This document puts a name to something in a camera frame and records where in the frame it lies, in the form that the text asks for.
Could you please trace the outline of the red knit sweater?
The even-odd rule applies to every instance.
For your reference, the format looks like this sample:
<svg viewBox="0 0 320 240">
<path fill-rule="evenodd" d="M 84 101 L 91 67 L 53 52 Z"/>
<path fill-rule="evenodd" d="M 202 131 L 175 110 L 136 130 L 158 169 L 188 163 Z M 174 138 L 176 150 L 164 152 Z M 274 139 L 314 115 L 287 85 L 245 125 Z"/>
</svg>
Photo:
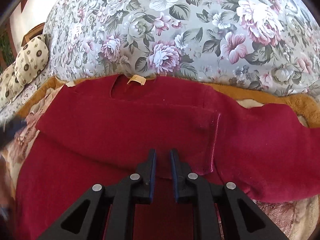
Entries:
<svg viewBox="0 0 320 240">
<path fill-rule="evenodd" d="M 157 154 L 155 198 L 136 210 L 135 239 L 192 239 L 191 207 L 174 201 L 169 152 L 215 184 L 261 202 L 319 194 L 319 129 L 287 105 L 244 108 L 212 87 L 123 75 L 63 86 L 36 124 L 17 181 L 16 237 L 37 239 L 94 184 L 112 185 Z"/>
</svg>

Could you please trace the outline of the brown floral plush blanket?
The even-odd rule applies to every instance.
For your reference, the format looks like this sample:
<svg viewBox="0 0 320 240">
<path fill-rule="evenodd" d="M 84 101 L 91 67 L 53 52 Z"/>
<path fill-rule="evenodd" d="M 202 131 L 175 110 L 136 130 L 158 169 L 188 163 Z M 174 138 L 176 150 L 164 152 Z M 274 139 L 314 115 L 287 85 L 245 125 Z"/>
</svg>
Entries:
<svg viewBox="0 0 320 240">
<path fill-rule="evenodd" d="M 10 187 L 11 196 L 15 196 L 17 178 L 38 131 L 36 121 L 45 112 L 65 82 L 51 77 L 48 79 L 18 111 L 22 117 L 28 117 L 30 124 L 20 131 L 15 139 L 1 150 L 2 162 L 6 164 L 4 177 Z M 210 84 L 214 90 L 233 98 L 245 108 L 259 107 L 267 103 L 285 104 L 296 113 L 305 127 L 319 127 L 319 103 L 306 94 L 293 94 L 276 97 L 271 94 L 236 88 L 232 86 Z M 319 196 L 287 203 L 262 203 L 258 206 L 289 237 L 289 239 L 308 239 L 319 221 Z"/>
</svg>

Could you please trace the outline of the cream patterned pillow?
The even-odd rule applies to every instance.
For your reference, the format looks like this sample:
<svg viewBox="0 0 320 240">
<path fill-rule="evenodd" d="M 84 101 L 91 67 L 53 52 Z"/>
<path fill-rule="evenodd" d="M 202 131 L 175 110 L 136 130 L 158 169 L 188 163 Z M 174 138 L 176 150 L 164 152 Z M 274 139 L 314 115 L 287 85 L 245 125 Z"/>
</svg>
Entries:
<svg viewBox="0 0 320 240">
<path fill-rule="evenodd" d="M 16 60 L 1 74 L 1 108 L 13 102 L 25 86 L 41 74 L 48 59 L 44 34 L 35 36 L 22 47 Z"/>
</svg>

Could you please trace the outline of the green plant at window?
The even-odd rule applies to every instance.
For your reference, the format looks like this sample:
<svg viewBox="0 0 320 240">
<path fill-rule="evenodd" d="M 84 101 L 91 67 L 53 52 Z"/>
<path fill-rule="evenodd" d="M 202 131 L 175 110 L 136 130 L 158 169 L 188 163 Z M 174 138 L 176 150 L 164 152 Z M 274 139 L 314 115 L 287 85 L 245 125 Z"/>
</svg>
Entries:
<svg viewBox="0 0 320 240">
<path fill-rule="evenodd" d="M 1 30 L 1 35 L 0 35 L 0 53 L 1 53 L 1 73 L 2 73 L 15 60 L 14 52 L 12 51 L 12 47 L 10 45 L 8 32 L 4 29 Z"/>
</svg>

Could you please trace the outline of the wooden headboard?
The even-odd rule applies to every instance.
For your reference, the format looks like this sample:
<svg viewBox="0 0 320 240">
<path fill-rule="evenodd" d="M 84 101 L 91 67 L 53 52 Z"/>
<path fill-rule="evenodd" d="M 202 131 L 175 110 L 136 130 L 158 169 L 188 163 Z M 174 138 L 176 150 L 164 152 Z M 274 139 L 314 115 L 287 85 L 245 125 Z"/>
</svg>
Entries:
<svg viewBox="0 0 320 240">
<path fill-rule="evenodd" d="M 44 22 L 40 23 L 28 31 L 22 39 L 21 46 L 25 46 L 32 38 L 36 37 L 37 35 L 41 35 L 43 33 L 44 25 Z"/>
</svg>

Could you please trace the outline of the floral grey bedspread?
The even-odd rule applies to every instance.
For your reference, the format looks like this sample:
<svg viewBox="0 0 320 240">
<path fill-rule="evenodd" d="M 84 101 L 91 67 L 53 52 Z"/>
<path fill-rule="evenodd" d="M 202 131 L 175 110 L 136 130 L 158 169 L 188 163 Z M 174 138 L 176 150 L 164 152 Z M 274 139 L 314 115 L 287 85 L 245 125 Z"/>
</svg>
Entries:
<svg viewBox="0 0 320 240">
<path fill-rule="evenodd" d="M 2 121 L 52 76 L 165 75 L 319 99 L 319 21 L 302 0 L 27 0 L 9 18 L 15 60 L 43 22 L 48 63 Z"/>
</svg>

